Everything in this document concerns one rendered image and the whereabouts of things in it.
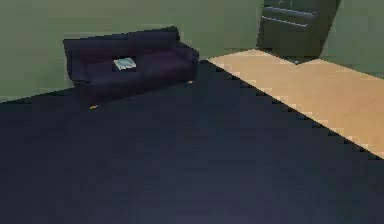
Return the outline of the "dark purple sofa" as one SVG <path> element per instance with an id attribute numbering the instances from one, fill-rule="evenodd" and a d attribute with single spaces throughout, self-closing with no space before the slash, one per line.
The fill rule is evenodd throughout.
<path id="1" fill-rule="evenodd" d="M 193 82 L 199 52 L 180 40 L 175 26 L 103 36 L 65 39 L 67 73 L 89 107 Z M 118 70 L 114 60 L 132 58 L 134 69 Z"/>

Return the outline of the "pale blue book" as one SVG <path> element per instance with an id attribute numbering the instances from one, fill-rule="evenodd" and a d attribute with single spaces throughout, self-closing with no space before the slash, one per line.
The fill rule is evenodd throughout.
<path id="1" fill-rule="evenodd" d="M 136 63 L 132 58 L 121 58 L 114 60 L 114 65 L 118 70 L 134 69 L 136 67 Z"/>

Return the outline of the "dark green chest of drawers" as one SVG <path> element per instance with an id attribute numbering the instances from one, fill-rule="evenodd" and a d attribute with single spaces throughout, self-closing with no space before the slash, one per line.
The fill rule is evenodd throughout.
<path id="1" fill-rule="evenodd" d="M 305 63 L 324 47 L 341 0 L 264 0 L 256 48 Z"/>

